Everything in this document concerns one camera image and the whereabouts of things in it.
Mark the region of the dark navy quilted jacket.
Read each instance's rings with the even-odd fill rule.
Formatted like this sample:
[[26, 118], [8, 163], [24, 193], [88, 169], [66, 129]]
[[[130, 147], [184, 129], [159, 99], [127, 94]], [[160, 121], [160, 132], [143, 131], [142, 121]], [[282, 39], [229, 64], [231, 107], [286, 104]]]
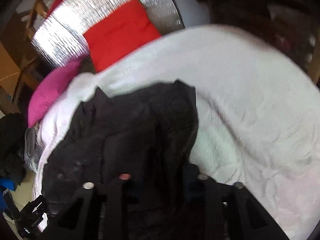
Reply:
[[196, 90], [180, 80], [112, 98], [97, 88], [44, 166], [48, 215], [60, 213], [86, 182], [105, 192], [121, 174], [141, 179], [188, 161], [198, 126]]

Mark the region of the silver foil insulation board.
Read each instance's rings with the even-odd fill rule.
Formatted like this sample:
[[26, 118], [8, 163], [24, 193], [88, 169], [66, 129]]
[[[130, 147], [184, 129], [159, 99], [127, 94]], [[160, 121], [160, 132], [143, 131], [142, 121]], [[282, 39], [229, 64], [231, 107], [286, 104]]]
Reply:
[[[53, 68], [87, 56], [83, 34], [129, 0], [64, 0], [37, 29], [31, 42]], [[183, 29], [173, 0], [140, 0], [162, 35]]]

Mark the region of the blue jacket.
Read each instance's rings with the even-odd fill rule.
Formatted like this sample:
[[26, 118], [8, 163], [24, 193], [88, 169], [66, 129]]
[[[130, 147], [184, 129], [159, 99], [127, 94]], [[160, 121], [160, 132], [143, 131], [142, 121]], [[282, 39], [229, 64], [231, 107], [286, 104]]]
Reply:
[[17, 184], [7, 178], [1, 177], [1, 212], [9, 210], [13, 215], [19, 213], [10, 191], [16, 191]]

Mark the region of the black coat pile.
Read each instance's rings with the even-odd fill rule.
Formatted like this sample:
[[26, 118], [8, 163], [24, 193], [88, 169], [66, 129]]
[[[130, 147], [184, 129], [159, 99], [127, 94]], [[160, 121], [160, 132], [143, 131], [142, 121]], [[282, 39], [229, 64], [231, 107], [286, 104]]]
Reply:
[[1, 177], [20, 185], [26, 175], [24, 164], [25, 132], [23, 114], [10, 113], [1, 118]]

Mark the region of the wooden side table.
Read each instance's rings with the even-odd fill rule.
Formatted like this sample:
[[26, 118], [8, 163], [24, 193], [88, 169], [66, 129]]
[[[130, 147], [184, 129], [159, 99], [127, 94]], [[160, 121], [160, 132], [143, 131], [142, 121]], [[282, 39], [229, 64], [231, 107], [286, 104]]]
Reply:
[[319, 0], [197, 0], [215, 24], [244, 29], [276, 47], [319, 84]]

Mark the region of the red pillow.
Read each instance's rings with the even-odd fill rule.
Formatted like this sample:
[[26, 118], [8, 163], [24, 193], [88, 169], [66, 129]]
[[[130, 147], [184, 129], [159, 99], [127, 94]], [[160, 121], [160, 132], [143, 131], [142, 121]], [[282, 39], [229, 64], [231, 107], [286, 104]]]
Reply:
[[97, 73], [159, 37], [140, 0], [129, 0], [84, 33]]

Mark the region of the grey garment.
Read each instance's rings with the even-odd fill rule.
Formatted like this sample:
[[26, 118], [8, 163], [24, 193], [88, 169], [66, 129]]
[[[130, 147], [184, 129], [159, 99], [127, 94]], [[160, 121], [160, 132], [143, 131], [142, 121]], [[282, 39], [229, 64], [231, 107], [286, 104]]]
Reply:
[[23, 159], [25, 166], [28, 170], [36, 173], [44, 147], [42, 142], [38, 140], [37, 129], [35, 127], [26, 130], [24, 142]]

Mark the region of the white bed blanket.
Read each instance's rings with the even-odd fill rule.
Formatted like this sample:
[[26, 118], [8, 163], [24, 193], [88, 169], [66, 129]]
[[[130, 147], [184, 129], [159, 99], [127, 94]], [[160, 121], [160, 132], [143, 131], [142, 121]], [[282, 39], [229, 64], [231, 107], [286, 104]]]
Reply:
[[240, 181], [290, 239], [319, 222], [319, 89], [288, 57], [252, 34], [202, 25], [165, 35], [98, 74], [78, 75], [45, 115], [43, 168], [79, 103], [181, 80], [195, 87], [199, 130], [190, 161], [220, 183]]

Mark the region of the pink pillow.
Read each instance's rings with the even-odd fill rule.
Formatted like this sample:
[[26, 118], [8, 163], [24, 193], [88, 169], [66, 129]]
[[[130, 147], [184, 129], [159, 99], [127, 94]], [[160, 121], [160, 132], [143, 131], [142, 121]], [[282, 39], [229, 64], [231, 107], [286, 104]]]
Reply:
[[56, 99], [66, 90], [78, 74], [81, 59], [74, 59], [65, 66], [51, 71], [33, 92], [28, 106], [28, 127], [40, 121]]

